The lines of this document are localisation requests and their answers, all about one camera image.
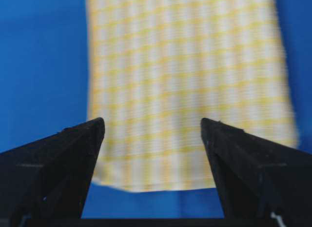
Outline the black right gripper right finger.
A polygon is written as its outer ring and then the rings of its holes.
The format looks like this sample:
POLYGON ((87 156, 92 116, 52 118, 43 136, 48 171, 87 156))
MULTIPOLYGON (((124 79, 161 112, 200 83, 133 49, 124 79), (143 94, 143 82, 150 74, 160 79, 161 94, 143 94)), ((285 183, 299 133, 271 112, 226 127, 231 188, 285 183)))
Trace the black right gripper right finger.
POLYGON ((208 118, 200 127, 226 219, 311 226, 311 154, 208 118))

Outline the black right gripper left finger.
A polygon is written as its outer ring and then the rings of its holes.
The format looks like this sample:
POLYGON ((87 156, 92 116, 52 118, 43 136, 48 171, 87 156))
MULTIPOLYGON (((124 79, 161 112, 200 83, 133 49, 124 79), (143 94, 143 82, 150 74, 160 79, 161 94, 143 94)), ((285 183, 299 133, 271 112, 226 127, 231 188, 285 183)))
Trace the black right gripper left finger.
POLYGON ((1 153, 1 226, 80 219, 104 134, 96 118, 1 153))

